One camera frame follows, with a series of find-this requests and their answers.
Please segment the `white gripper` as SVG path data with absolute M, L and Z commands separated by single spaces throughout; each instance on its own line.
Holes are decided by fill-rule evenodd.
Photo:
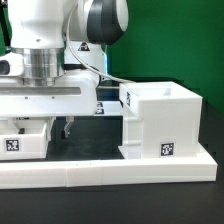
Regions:
M 69 137 L 74 117 L 97 110 L 97 81 L 89 72 L 68 72 L 52 87 L 0 87 L 0 117 L 66 117 Z

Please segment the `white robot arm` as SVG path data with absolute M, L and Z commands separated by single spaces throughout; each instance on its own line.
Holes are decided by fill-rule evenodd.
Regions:
M 11 51 L 0 56 L 0 133 L 54 117 L 92 115 L 102 74 L 65 63 L 74 41 L 112 45 L 128 26 L 127 0 L 8 0 Z

